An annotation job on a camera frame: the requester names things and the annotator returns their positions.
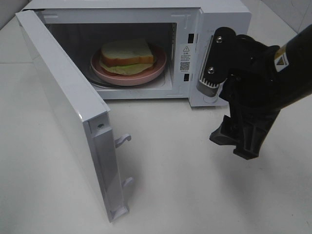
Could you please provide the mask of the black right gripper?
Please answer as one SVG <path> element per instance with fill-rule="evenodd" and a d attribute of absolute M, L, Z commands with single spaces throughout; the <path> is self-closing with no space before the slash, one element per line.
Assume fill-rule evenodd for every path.
<path fill-rule="evenodd" d="M 280 110 L 269 105 L 274 87 L 274 55 L 280 47 L 267 46 L 247 35 L 219 36 L 219 52 L 226 73 L 220 96 L 228 101 L 230 115 L 211 133 L 217 145 L 236 146 L 234 154 L 250 160 L 260 148 Z"/>

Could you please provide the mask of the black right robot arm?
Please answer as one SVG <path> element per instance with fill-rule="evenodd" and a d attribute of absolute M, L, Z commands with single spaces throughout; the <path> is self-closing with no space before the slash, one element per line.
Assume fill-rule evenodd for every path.
<path fill-rule="evenodd" d="M 233 145 L 244 159 L 258 157 L 281 109 L 312 93 L 312 29 L 283 46 L 267 46 L 228 27 L 214 34 L 206 79 L 222 84 L 230 115 L 211 133 L 218 145 Z"/>

